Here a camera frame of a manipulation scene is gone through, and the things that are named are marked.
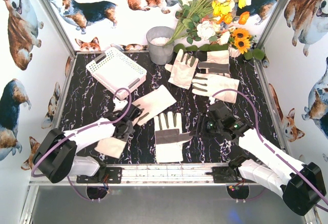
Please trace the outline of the white glove grey palm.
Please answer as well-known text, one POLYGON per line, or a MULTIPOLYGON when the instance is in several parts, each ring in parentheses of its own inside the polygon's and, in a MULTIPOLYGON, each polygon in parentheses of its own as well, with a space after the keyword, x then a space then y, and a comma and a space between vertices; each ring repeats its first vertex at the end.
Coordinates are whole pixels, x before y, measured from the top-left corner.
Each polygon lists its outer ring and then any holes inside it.
POLYGON ((192 136, 182 132, 180 113, 160 113, 154 116, 155 155, 157 163, 182 162, 182 146, 192 136))
POLYGON ((122 141, 115 137, 109 137, 101 139, 95 147, 95 150, 109 157, 119 159, 126 144, 126 141, 122 141))

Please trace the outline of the white glove long cuff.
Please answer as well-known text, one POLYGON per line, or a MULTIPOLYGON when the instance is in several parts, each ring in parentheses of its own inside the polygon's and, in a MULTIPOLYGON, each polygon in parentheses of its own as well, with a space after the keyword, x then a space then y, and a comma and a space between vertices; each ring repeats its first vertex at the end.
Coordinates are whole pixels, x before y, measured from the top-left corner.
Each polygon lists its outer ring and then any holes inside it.
POLYGON ((133 125, 142 126, 175 103, 176 99, 164 85, 161 85, 156 90, 132 102, 134 106, 141 110, 141 115, 134 119, 132 123, 133 125))

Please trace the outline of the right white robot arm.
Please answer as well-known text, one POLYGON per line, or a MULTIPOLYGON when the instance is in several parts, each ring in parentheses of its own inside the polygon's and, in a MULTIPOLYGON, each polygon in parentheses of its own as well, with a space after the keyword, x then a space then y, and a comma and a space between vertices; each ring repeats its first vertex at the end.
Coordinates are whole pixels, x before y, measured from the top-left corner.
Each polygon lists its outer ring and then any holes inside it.
POLYGON ((262 137, 247 120, 236 118, 221 101, 199 113, 190 135, 198 138, 223 136, 254 155, 260 162, 241 154, 228 163, 235 178, 256 182, 281 197, 294 213, 304 216, 327 201, 321 169, 311 162, 297 160, 262 137))

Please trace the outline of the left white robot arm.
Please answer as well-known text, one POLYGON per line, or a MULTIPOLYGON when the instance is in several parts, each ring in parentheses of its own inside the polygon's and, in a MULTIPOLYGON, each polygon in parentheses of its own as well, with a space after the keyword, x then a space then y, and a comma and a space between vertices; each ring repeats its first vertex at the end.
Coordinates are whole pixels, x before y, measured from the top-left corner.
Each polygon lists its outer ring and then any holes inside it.
POLYGON ((95 150, 113 158, 120 158, 128 137, 134 133, 133 121, 142 110, 127 101, 116 103, 113 112, 75 130, 52 129, 35 152, 32 162, 33 177, 47 177, 53 184, 68 176, 97 176, 105 170, 91 156, 77 156, 82 149, 96 143, 95 150))

